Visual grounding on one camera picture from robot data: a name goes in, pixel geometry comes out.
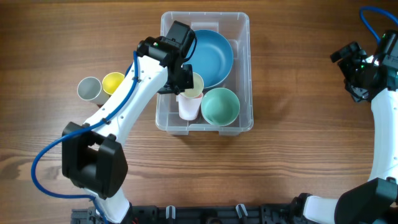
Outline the light green cup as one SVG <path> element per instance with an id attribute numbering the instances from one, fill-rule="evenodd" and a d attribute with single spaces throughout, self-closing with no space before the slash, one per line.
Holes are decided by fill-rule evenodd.
<path id="1" fill-rule="evenodd" d="M 181 93 L 182 96 L 186 98 L 196 98 L 200 96 L 204 89 L 204 81 L 202 77 L 193 72 L 193 88 L 186 89 L 184 92 Z"/>

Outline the pink cup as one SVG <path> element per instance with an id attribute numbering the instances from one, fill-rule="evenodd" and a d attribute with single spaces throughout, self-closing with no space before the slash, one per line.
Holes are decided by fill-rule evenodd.
<path id="1" fill-rule="evenodd" d="M 203 98 L 203 93 L 201 93 L 196 98 L 187 98 L 179 94 L 177 96 L 177 101 L 178 101 L 178 113 L 180 118 L 186 121 L 195 120 L 199 113 L 202 98 Z"/>

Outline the dark blue bowl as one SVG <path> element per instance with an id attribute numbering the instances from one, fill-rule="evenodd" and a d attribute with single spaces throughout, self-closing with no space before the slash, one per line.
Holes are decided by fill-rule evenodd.
<path id="1" fill-rule="evenodd" d="M 193 56 L 185 64 L 192 66 L 204 82 L 204 89 L 220 86 L 228 77 L 233 67 L 234 53 L 231 44 L 221 34 L 213 30 L 196 30 L 195 42 L 189 51 Z"/>

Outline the small mint green bowl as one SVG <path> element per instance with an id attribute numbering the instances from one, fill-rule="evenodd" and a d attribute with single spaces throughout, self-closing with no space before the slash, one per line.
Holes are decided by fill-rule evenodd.
<path id="1" fill-rule="evenodd" d="M 232 124 L 240 113 L 240 101 L 237 95 L 227 88 L 214 88 L 203 96 L 201 114 L 215 126 Z"/>

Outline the yellow cup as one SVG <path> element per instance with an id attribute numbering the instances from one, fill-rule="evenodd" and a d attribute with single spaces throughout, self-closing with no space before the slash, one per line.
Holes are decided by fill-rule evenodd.
<path id="1" fill-rule="evenodd" d="M 112 95 L 123 82 L 124 77 L 125 75 L 120 72 L 112 72 L 107 74 L 102 81 L 103 90 L 108 95 Z"/>

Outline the clear plastic storage container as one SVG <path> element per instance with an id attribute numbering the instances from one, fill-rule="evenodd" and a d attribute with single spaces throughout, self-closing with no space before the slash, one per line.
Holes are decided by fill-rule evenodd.
<path id="1" fill-rule="evenodd" d="M 155 123 L 157 127 L 174 135 L 188 135 L 191 131 L 217 131 L 223 136 L 237 136 L 254 125 L 251 77 L 251 46 L 249 17 L 243 12 L 178 12 L 169 11 L 161 18 L 161 35 L 166 35 L 174 21 L 196 30 L 213 30 L 231 44 L 234 61 L 226 80 L 215 88 L 233 91 L 240 101 L 236 120 L 224 127 L 209 124 L 202 115 L 186 121 L 178 115 L 178 101 L 174 94 L 157 95 Z"/>

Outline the grey cup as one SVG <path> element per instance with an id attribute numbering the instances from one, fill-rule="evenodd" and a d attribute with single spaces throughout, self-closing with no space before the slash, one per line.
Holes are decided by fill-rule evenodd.
<path id="1" fill-rule="evenodd" d="M 90 103 L 104 105 L 109 95 L 103 90 L 101 82 L 95 77 L 86 77 L 80 81 L 77 87 L 78 96 Z"/>

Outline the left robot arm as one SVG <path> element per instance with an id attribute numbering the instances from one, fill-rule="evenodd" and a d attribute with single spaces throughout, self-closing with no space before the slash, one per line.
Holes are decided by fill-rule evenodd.
<path id="1" fill-rule="evenodd" d="M 129 71 L 107 102 L 84 124 L 62 133 L 62 174 L 83 189 L 104 223 L 132 223 L 132 205 L 121 188 L 128 170 L 123 146 L 154 94 L 193 88 L 197 38 L 148 37 L 133 53 Z"/>

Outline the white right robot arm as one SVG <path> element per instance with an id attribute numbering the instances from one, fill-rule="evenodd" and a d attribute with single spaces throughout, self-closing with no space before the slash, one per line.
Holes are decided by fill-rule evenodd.
<path id="1" fill-rule="evenodd" d="M 352 42 L 330 56 L 355 102 L 368 101 L 374 118 L 374 153 L 366 183 L 338 199 L 294 198 L 289 218 L 315 223 L 397 223 L 397 42 L 381 41 L 367 56 Z"/>

